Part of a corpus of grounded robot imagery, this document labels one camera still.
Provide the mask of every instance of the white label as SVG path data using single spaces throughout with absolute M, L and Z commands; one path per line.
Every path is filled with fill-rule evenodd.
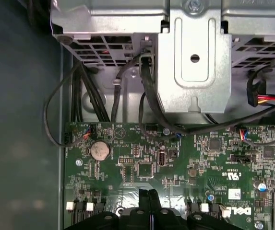
M 251 207 L 226 207 L 227 210 L 230 210 L 233 215 L 251 215 Z
M 228 189 L 228 199 L 229 200 L 241 200 L 241 189 L 240 188 Z
M 73 202 L 68 201 L 66 203 L 66 210 L 73 210 Z
M 93 211 L 93 210 L 94 210 L 94 203 L 87 203 L 86 211 Z

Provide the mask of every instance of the capacitor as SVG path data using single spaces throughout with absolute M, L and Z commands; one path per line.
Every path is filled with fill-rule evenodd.
M 215 196 L 208 190 L 205 192 L 205 196 L 209 201 L 214 201 Z
M 257 221 L 255 222 L 254 227 L 258 230 L 262 230 L 264 228 L 264 225 L 261 221 Z
M 266 184 L 264 184 L 262 181 L 257 180 L 253 182 L 253 187 L 258 189 L 260 192 L 264 192 L 266 188 Z
M 110 146 L 102 140 L 98 140 L 90 147 L 91 156 L 97 161 L 103 161 L 110 155 Z
M 163 129 L 163 134 L 164 134 L 165 136 L 170 135 L 170 129 L 169 129 L 169 128 L 164 128 L 164 129 Z

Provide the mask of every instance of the integrated circuit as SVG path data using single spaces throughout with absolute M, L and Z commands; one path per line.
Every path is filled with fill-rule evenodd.
M 152 164 L 149 163 L 139 163 L 138 164 L 138 176 L 139 177 L 152 177 Z
M 197 176 L 197 170 L 196 169 L 190 169 L 189 174 L 191 177 L 196 177 Z
M 274 155 L 275 155 L 275 146 L 265 146 L 263 148 L 264 158 L 274 158 Z
M 209 150 L 220 150 L 220 140 L 219 139 L 210 139 L 209 140 Z
M 123 166 L 123 182 L 133 182 L 133 167 L 131 165 Z

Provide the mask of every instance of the power cable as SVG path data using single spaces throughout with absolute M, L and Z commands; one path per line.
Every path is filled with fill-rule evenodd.
M 74 142 L 70 143 L 70 144 L 61 144 L 58 143 L 58 141 L 56 141 L 50 131 L 49 125 L 48 125 L 48 106 L 51 102 L 51 99 L 53 98 L 53 96 L 57 93 L 57 91 L 62 87 L 62 85 L 68 81 L 70 79 L 70 77 L 72 76 L 72 74 L 78 69 L 78 67 L 81 65 L 81 62 L 77 62 L 74 64 L 73 68 L 70 70 L 70 72 L 63 78 L 63 80 L 55 87 L 55 89 L 53 90 L 53 92 L 49 95 L 49 97 L 46 100 L 46 103 L 44 105 L 44 110 L 43 110 L 43 122 L 44 122 L 44 126 L 45 126 L 45 131 L 46 134 L 49 138 L 49 140 L 56 145 L 57 147 L 61 147 L 61 148 L 67 148 L 67 147 L 73 147 L 76 144 L 80 143 L 82 140 L 84 140 L 84 137 L 81 136 L 80 138 L 76 139 Z
M 141 71 L 142 71 L 141 78 L 143 80 L 143 87 L 144 87 L 145 94 L 146 94 L 146 97 L 147 97 L 147 100 L 148 100 L 151 110 L 153 111 L 155 117 L 158 119 L 159 124 L 161 124 L 163 127 L 169 128 L 174 133 L 180 133 L 180 134 L 184 134 L 184 135 L 196 135 L 196 134 L 201 134 L 201 133 L 206 133 L 206 132 L 218 131 L 220 129 L 224 129 L 227 127 L 236 126 L 240 123 L 251 122 L 253 120 L 259 119 L 259 118 L 275 111 L 275 106 L 273 106 L 273 107 L 267 108 L 263 111 L 260 111 L 258 113 L 255 113 L 255 114 L 243 117 L 243 118 L 231 120 L 228 122 L 224 122 L 221 124 L 215 124 L 215 125 L 204 126 L 204 127 L 194 127 L 194 128 L 190 128 L 190 129 L 183 129 L 183 128 L 174 126 L 171 123 L 169 123 L 168 120 L 165 118 L 163 112 L 161 111 L 159 102 L 157 100 L 156 92 L 153 87 L 153 82 L 152 82 L 150 68 L 149 68 L 149 62 L 148 62 L 148 59 L 146 59 L 146 58 L 142 59 Z
M 116 79 L 120 80 L 119 85 L 115 85 L 114 89 L 114 103 L 112 107 L 112 112 L 110 116 L 111 122 L 116 122 L 116 116 L 117 116 L 117 111 L 119 107 L 119 102 L 120 102 L 120 95 L 121 95 L 121 82 L 122 82 L 122 76 L 127 71 L 128 69 L 136 66 L 139 63 L 139 57 L 140 55 L 135 56 L 131 61 L 129 61 L 127 64 L 125 64 L 120 71 L 118 72 Z

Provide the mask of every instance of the sticker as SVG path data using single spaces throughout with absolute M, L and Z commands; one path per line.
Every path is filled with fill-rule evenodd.
M 228 199 L 229 200 L 241 200 L 241 189 L 240 188 L 228 189 Z

